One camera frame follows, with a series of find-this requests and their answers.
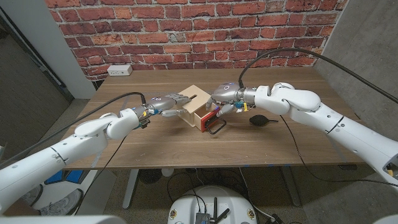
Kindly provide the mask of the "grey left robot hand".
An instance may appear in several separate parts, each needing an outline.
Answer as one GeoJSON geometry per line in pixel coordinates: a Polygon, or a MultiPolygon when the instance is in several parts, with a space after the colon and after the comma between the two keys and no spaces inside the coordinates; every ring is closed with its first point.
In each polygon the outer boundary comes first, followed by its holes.
{"type": "Polygon", "coordinates": [[[186,103],[191,102],[187,96],[172,93],[165,96],[156,96],[147,100],[145,104],[133,108],[132,110],[138,115],[155,115],[160,114],[163,117],[172,117],[187,112],[186,109],[180,107],[186,103]]]}

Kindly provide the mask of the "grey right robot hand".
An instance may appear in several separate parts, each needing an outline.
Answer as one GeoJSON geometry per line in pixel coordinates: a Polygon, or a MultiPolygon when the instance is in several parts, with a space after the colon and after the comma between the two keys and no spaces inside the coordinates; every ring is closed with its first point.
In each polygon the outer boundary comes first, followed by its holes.
{"type": "Polygon", "coordinates": [[[254,105],[256,88],[240,87],[236,83],[221,84],[209,97],[206,102],[206,110],[209,111],[211,105],[219,104],[221,109],[217,112],[217,117],[232,112],[236,103],[248,106],[254,105]]]}

